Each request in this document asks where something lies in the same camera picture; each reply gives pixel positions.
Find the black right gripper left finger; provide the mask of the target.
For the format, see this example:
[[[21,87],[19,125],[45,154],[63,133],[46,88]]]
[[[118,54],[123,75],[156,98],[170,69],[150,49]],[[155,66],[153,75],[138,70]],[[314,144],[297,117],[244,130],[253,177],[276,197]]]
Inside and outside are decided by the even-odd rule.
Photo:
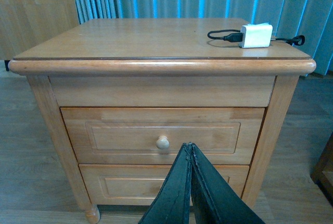
[[[162,187],[139,223],[189,223],[191,150],[184,143]]]

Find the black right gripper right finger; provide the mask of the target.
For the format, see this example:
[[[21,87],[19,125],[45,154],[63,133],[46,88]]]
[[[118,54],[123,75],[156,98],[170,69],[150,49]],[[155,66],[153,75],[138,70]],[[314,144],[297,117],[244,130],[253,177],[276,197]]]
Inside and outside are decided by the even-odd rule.
[[[263,223],[193,143],[191,200],[196,223]]]

